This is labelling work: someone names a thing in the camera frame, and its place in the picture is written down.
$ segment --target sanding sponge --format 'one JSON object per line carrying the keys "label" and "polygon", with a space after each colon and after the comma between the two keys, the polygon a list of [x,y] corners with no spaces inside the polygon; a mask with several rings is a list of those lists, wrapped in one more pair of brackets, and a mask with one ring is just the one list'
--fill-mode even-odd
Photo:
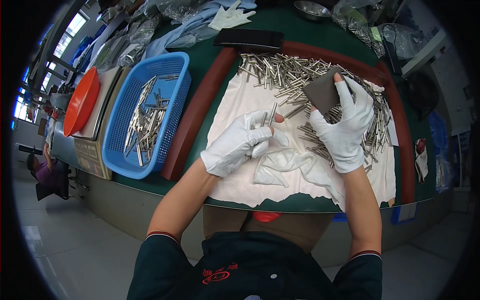
{"label": "sanding sponge", "polygon": [[335,73],[338,73],[344,79],[340,69],[333,68],[302,88],[303,93],[322,114],[340,103],[340,97],[333,80]]}

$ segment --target brown rubber edge strip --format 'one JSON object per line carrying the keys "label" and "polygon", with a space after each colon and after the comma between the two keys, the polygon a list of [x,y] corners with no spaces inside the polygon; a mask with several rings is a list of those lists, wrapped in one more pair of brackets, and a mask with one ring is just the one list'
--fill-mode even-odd
{"label": "brown rubber edge strip", "polygon": [[223,48],[193,95],[167,153],[160,175],[168,180],[179,180],[193,142],[205,115],[215,98],[225,76],[237,58],[233,48]]}
{"label": "brown rubber edge strip", "polygon": [[396,89],[390,72],[383,61],[379,61],[375,66],[383,72],[387,77],[387,83],[384,85],[387,94],[388,105],[392,110],[393,119],[395,121],[396,135],[398,137],[398,149],[400,151],[400,186],[402,204],[413,203],[415,201],[415,169],[413,157],[413,145],[410,136],[410,128],[408,126],[407,115],[403,109],[403,103],[400,94]]}
{"label": "brown rubber edge strip", "polygon": [[[312,57],[314,59],[321,58],[333,64],[338,63],[357,76],[363,77],[379,86],[384,86],[388,96],[388,103],[395,119],[400,144],[400,160],[402,162],[413,162],[407,117],[395,83],[384,63],[379,62],[376,68],[374,68],[366,63],[327,49],[290,41],[283,43],[282,52],[287,55]],[[205,74],[173,137],[167,158],[160,171],[160,175],[164,178],[168,180],[180,179],[205,115],[236,58],[237,53],[234,49],[224,48]],[[414,200],[414,175],[412,163],[402,165],[402,203],[411,203]]]}

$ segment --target red stripe cuff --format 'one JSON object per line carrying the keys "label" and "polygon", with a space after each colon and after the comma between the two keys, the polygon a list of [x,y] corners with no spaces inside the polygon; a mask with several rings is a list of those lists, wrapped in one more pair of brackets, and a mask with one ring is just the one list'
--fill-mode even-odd
{"label": "red stripe cuff", "polygon": [[180,245],[180,243],[177,241],[177,239],[171,235],[170,233],[168,232],[164,232],[164,231],[153,231],[153,232],[150,232],[147,237],[145,238],[145,240],[147,240],[147,238],[151,237],[151,236],[154,236],[154,235],[163,235],[163,236],[166,236],[166,237],[169,237],[171,238],[172,240],[174,240],[177,244]]}
{"label": "red stripe cuff", "polygon": [[380,259],[382,258],[382,256],[380,255],[380,253],[378,253],[377,251],[365,250],[365,251],[361,251],[361,252],[358,252],[357,254],[353,255],[348,261],[351,261],[352,259],[354,259],[354,258],[356,258],[356,257],[359,257],[359,256],[363,256],[363,255],[376,255],[376,256],[378,256]]}

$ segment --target white glove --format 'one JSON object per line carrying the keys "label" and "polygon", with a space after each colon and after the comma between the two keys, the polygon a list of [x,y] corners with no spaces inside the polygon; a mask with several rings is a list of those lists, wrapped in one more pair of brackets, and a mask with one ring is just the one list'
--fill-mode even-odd
{"label": "white glove", "polygon": [[[288,146],[288,138],[280,130],[260,127],[264,112],[269,120],[271,111],[267,109],[236,117],[210,147],[200,153],[208,173],[225,177],[243,164],[247,156],[256,158],[263,155],[268,149],[268,139],[271,137],[281,146]],[[276,117],[283,122],[283,117],[278,114]],[[251,130],[252,125],[255,125],[256,129]]]}
{"label": "white glove", "polygon": [[[342,120],[336,124],[329,124],[315,108],[310,114],[310,124],[332,156],[335,169],[339,173],[348,173],[363,165],[361,136],[373,118],[373,99],[353,79],[345,77],[347,81],[345,82],[338,74],[335,74],[334,79],[342,105]],[[350,95],[347,83],[355,101]]]}
{"label": "white glove", "polygon": [[223,6],[220,6],[220,9],[218,9],[218,12],[208,27],[220,31],[222,28],[233,28],[251,22],[247,18],[253,16],[256,12],[243,13],[243,10],[237,9],[240,3],[241,0],[237,0],[226,11]]}

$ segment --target orange bowl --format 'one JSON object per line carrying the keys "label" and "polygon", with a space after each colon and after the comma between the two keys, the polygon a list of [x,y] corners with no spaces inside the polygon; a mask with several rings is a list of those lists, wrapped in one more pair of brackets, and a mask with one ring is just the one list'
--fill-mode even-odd
{"label": "orange bowl", "polygon": [[95,106],[100,82],[95,67],[85,73],[73,92],[63,121],[63,135],[71,136],[82,129]]}

